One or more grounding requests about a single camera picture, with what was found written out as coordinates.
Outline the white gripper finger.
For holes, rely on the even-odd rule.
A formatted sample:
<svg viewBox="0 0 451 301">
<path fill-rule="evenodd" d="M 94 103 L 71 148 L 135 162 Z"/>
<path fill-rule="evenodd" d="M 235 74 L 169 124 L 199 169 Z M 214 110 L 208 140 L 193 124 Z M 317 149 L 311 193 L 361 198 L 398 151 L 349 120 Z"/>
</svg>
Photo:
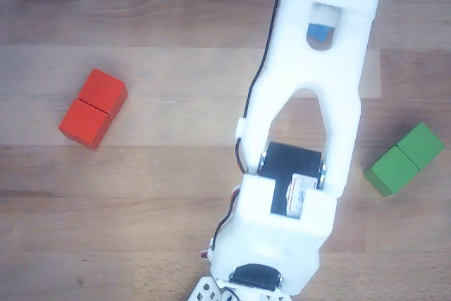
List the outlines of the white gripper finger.
<svg viewBox="0 0 451 301">
<path fill-rule="evenodd" d="M 309 23 L 326 27 L 336 27 L 340 18 L 341 9 L 335 6 L 313 3 Z"/>
</svg>

